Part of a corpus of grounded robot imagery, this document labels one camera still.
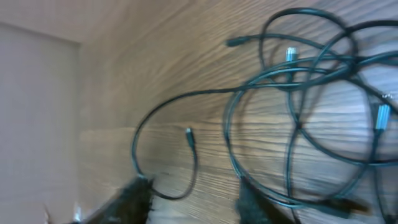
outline cord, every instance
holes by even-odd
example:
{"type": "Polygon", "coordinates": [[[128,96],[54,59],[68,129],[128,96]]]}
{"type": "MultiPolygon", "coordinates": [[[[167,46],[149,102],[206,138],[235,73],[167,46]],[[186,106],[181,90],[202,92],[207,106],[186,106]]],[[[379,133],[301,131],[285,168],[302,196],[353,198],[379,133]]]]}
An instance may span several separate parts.
{"type": "MultiPolygon", "coordinates": [[[[343,20],[334,14],[326,11],[322,11],[319,9],[312,8],[291,8],[286,9],[280,12],[277,12],[264,24],[262,31],[258,35],[249,35],[245,37],[237,37],[233,39],[229,39],[226,41],[226,45],[228,47],[235,47],[252,40],[258,40],[259,42],[259,60],[262,67],[262,70],[252,78],[248,79],[242,85],[234,87],[234,88],[224,88],[224,89],[213,89],[213,90],[198,90],[191,91],[188,93],[184,93],[178,96],[175,96],[171,99],[164,101],[163,103],[157,105],[152,111],[150,111],[143,120],[139,123],[136,132],[134,134],[132,145],[131,145],[131,157],[134,168],[137,173],[141,176],[144,176],[144,173],[141,171],[139,163],[137,161],[137,143],[139,139],[139,135],[141,133],[142,128],[148,122],[148,120],[161,108],[167,106],[168,104],[181,100],[183,98],[196,96],[196,95],[204,95],[204,94],[214,94],[214,93],[232,93],[231,98],[226,104],[223,113],[223,136],[226,143],[226,147],[228,149],[229,158],[231,160],[232,168],[234,169],[238,178],[245,178],[248,182],[253,185],[255,188],[259,189],[265,197],[271,200],[274,203],[277,203],[281,206],[285,206],[288,208],[296,209],[296,208],[314,208],[321,212],[334,215],[337,217],[348,218],[350,210],[343,206],[343,199],[349,195],[358,185],[360,180],[368,173],[369,170],[374,170],[377,167],[386,167],[386,166],[397,166],[398,159],[390,159],[381,161],[376,159],[376,153],[379,145],[379,139],[382,136],[384,130],[380,130],[376,128],[376,121],[378,120],[377,113],[375,112],[377,108],[373,106],[371,103],[371,99],[377,99],[382,104],[387,105],[392,113],[398,113],[398,107],[393,104],[391,99],[383,97],[381,91],[375,89],[372,86],[369,86],[362,78],[359,71],[366,66],[374,65],[374,64],[384,64],[397,66],[398,60],[398,51],[390,51],[384,52],[381,54],[376,54],[372,56],[363,57],[359,55],[359,47],[358,42],[355,39],[354,33],[371,28],[371,27],[398,27],[398,21],[395,20],[380,20],[380,21],[368,21],[363,22],[351,27],[348,27],[343,20]],[[292,14],[306,14],[310,16],[317,16],[335,23],[342,31],[334,36],[331,40],[329,40],[325,45],[313,42],[311,40],[294,37],[291,35],[284,34],[268,34],[267,28],[269,25],[276,19],[292,14]],[[295,58],[293,60],[283,62],[277,65],[267,65],[263,56],[263,45],[266,39],[276,38],[276,39],[287,39],[295,42],[300,42],[303,44],[307,44],[316,49],[319,49],[319,53],[317,57],[308,57],[308,58],[295,58]],[[349,55],[338,54],[331,50],[331,48],[339,42],[341,39],[347,38],[351,44],[351,52],[349,55]],[[326,61],[336,61],[339,62],[341,66],[336,69],[324,69],[318,68],[317,65],[321,62],[326,61]],[[308,67],[303,66],[302,64],[310,62],[311,65],[308,67]],[[305,81],[304,82],[295,82],[294,74],[297,72],[306,72],[305,81]],[[321,76],[318,78],[312,78],[313,74],[320,74],[321,76]],[[286,82],[276,82],[274,78],[279,76],[286,76],[286,82]],[[359,159],[352,159],[349,157],[345,157],[333,152],[330,149],[327,149],[325,146],[320,144],[313,136],[311,136],[305,129],[304,120],[302,118],[303,106],[305,104],[305,99],[307,97],[307,90],[313,86],[317,85],[327,85],[328,83],[335,82],[338,80],[344,80],[346,82],[351,83],[352,85],[357,86],[359,89],[364,91],[368,98],[369,110],[371,112],[371,119],[373,121],[373,140],[372,146],[369,153],[368,159],[365,161],[359,159]],[[287,104],[288,109],[290,111],[290,115],[294,121],[294,130],[292,131],[292,135],[290,137],[287,155],[286,155],[286,164],[285,164],[285,185],[287,187],[287,195],[276,192],[265,185],[260,184],[256,179],[254,179],[240,164],[233,153],[233,146],[231,144],[231,119],[234,114],[234,110],[239,103],[242,96],[245,94],[246,90],[253,89],[262,89],[262,88],[277,88],[281,91],[287,93],[287,104]],[[301,92],[300,97],[300,105],[298,111],[294,108],[294,102],[291,97],[291,93],[294,91],[301,92]],[[326,155],[339,160],[341,162],[345,162],[351,165],[354,165],[357,168],[357,173],[353,176],[353,178],[347,182],[339,191],[327,195],[324,199],[308,201],[302,200],[299,198],[295,198],[292,196],[292,184],[290,179],[290,170],[291,170],[291,160],[292,160],[292,152],[294,147],[294,142],[298,135],[302,135],[310,144],[314,146],[315,149],[325,153],[326,155]]],[[[182,199],[189,195],[192,191],[192,188],[195,184],[196,173],[198,170],[198,161],[197,161],[197,153],[194,146],[191,146],[193,159],[194,159],[194,168],[193,168],[193,177],[190,186],[187,191],[179,196],[179,197],[170,197],[163,194],[158,193],[157,195],[171,200],[182,199]]],[[[299,223],[299,218],[294,213],[294,220],[296,223],[299,223]]]]}

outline wire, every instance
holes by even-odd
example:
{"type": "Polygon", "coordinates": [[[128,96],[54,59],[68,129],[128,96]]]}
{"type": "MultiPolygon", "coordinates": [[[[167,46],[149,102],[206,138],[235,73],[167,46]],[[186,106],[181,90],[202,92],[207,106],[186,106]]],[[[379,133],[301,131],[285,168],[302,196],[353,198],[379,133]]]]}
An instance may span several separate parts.
{"type": "MultiPolygon", "coordinates": [[[[377,113],[375,112],[377,108],[371,103],[371,99],[378,99],[381,103],[388,105],[391,108],[392,113],[398,114],[398,107],[387,98],[383,97],[383,93],[372,86],[369,86],[362,78],[359,71],[366,66],[374,65],[374,64],[383,64],[383,65],[392,65],[397,66],[398,60],[398,51],[390,51],[382,54],[376,54],[368,57],[363,57],[359,55],[359,47],[358,41],[356,40],[354,33],[371,28],[371,27],[398,27],[398,21],[395,20],[381,20],[381,21],[368,21],[363,22],[351,27],[348,27],[345,22],[339,17],[333,15],[330,12],[322,11],[319,9],[311,9],[311,8],[291,8],[280,11],[273,16],[264,24],[262,31],[258,35],[249,35],[245,37],[237,37],[234,39],[229,39],[226,41],[226,45],[228,47],[235,47],[238,45],[245,44],[246,42],[252,40],[258,40],[259,42],[259,50],[258,57],[260,60],[260,64],[262,70],[252,78],[248,79],[242,85],[234,87],[234,88],[224,88],[224,89],[214,89],[214,90],[198,90],[191,91],[188,93],[184,93],[178,96],[175,96],[169,100],[164,101],[163,103],[156,106],[152,111],[150,111],[143,120],[139,123],[135,135],[132,140],[131,145],[131,157],[134,168],[137,173],[141,176],[144,176],[144,173],[141,171],[139,163],[137,161],[137,143],[139,139],[139,135],[141,133],[142,128],[148,122],[148,120],[161,108],[169,105],[170,103],[181,100],[183,98],[197,96],[197,95],[205,95],[205,94],[214,94],[214,93],[232,93],[231,98],[226,104],[223,113],[223,136],[226,143],[226,147],[228,149],[229,158],[231,160],[232,168],[234,169],[236,175],[240,179],[247,179],[248,182],[259,189],[265,197],[269,200],[277,203],[281,206],[289,207],[289,208],[314,208],[321,212],[329,213],[331,215],[336,215],[339,217],[346,217],[345,211],[342,211],[340,208],[332,207],[328,204],[332,200],[341,200],[348,196],[358,185],[360,180],[368,173],[369,169],[376,169],[377,167],[386,167],[386,166],[397,166],[398,159],[390,159],[381,161],[376,159],[376,153],[379,145],[379,139],[382,136],[382,131],[378,130],[374,126],[374,134],[372,140],[372,147],[369,153],[368,159],[362,161],[359,159],[353,159],[349,157],[345,157],[339,155],[332,150],[326,148],[322,144],[320,144],[313,136],[311,136],[304,127],[304,120],[302,118],[302,111],[305,104],[305,99],[307,97],[307,90],[313,86],[317,85],[327,85],[331,82],[335,82],[338,80],[344,80],[346,82],[351,83],[354,86],[357,86],[360,90],[362,90],[368,99],[369,110],[371,112],[372,123],[374,124],[377,120],[377,113]],[[342,31],[334,36],[331,40],[329,40],[325,45],[313,42],[311,40],[306,40],[299,37],[294,37],[291,35],[284,34],[268,34],[267,28],[269,25],[275,21],[276,19],[292,14],[306,14],[310,16],[317,16],[335,23],[342,31]],[[295,42],[300,42],[302,44],[306,44],[312,46],[316,49],[319,49],[319,53],[317,57],[308,57],[308,58],[300,58],[297,60],[292,60],[289,62],[280,63],[277,65],[267,65],[263,55],[263,45],[266,39],[287,39],[295,42]],[[341,39],[347,38],[351,44],[351,51],[349,55],[338,54],[331,50],[331,48],[339,42],[341,39]],[[336,69],[324,69],[318,68],[317,65],[321,62],[326,61],[336,61],[339,62],[341,66],[336,69]],[[308,67],[302,66],[304,63],[310,62],[311,65],[308,67]],[[305,81],[304,82],[295,82],[294,81],[294,73],[296,72],[306,72],[305,81]],[[320,74],[321,76],[318,78],[312,78],[313,74],[320,74]],[[286,76],[286,82],[276,82],[274,78],[279,76],[286,76]],[[239,103],[242,96],[245,94],[247,90],[254,89],[262,89],[262,88],[277,88],[281,91],[287,93],[287,105],[290,112],[291,117],[294,121],[294,130],[292,131],[292,135],[289,140],[289,145],[287,149],[286,155],[286,164],[285,164],[285,183],[288,194],[284,195],[275,190],[272,190],[262,184],[260,184],[256,179],[254,179],[249,172],[247,172],[240,162],[237,160],[233,153],[233,145],[231,144],[231,119],[234,114],[234,110],[239,103]],[[291,93],[294,91],[301,92],[300,104],[298,111],[294,108],[294,102],[291,97],[291,93]],[[354,165],[357,168],[357,172],[339,191],[325,196],[322,200],[316,201],[308,201],[302,200],[299,198],[295,198],[292,196],[292,185],[291,185],[291,160],[292,153],[294,148],[294,142],[298,135],[302,135],[310,144],[314,146],[315,149],[320,152],[325,153],[326,155],[339,160],[341,162],[345,162],[347,164],[354,165]]],[[[158,196],[167,199],[182,199],[187,197],[189,193],[192,191],[194,186],[196,173],[198,170],[197,165],[197,153],[196,149],[191,146],[194,158],[194,168],[193,168],[193,177],[190,186],[188,187],[185,194],[180,197],[170,197],[163,194],[158,194],[158,196]]],[[[298,217],[294,213],[294,219],[296,223],[299,223],[298,217]]]]}

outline wooden surface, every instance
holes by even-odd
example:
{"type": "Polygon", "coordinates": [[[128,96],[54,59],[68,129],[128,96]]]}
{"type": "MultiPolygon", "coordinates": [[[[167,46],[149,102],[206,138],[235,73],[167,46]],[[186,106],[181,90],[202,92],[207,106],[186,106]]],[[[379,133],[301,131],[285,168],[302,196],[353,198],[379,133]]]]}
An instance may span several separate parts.
{"type": "Polygon", "coordinates": [[[83,42],[125,0],[1,0],[0,22],[83,42]]]}
{"type": "MultiPolygon", "coordinates": [[[[81,49],[80,198],[84,211],[98,208],[118,187],[135,176],[130,160],[134,127],[158,103],[190,90],[240,84],[259,69],[257,44],[226,48],[224,40],[256,34],[273,13],[288,7],[315,7],[336,13],[349,24],[370,19],[398,19],[398,2],[387,1],[144,1],[133,0],[110,15],[81,49]]],[[[287,16],[271,30],[325,42],[338,33],[329,22],[287,16]]],[[[361,32],[364,54],[396,47],[397,31],[361,32]]],[[[270,40],[267,57],[282,62],[288,46],[302,56],[306,46],[270,40]]],[[[338,49],[344,50],[342,43],[338,49]]],[[[396,70],[369,67],[366,78],[386,92],[396,92],[396,70]]],[[[145,127],[138,148],[142,168],[156,177],[156,187],[175,194],[188,185],[192,156],[184,129],[195,130],[200,159],[197,186],[189,198],[156,199],[152,223],[237,223],[234,211],[238,181],[221,135],[221,115],[230,94],[195,96],[167,106],[145,127]]],[[[320,142],[341,154],[364,158],[369,150],[369,116],[361,91],[338,82],[311,90],[318,99],[306,127],[320,142]]],[[[383,139],[383,157],[396,157],[397,125],[383,139]]],[[[284,191],[282,172],[292,129],[285,95],[273,89],[249,91],[239,105],[232,131],[236,155],[260,182],[284,191]]],[[[396,191],[396,167],[383,168],[387,201],[396,191]]],[[[330,159],[304,139],[295,148],[294,183],[298,197],[334,192],[355,167],[330,159]]],[[[354,198],[373,206],[374,216],[341,220],[314,210],[299,211],[303,223],[379,223],[379,212],[364,179],[354,198]]]]}

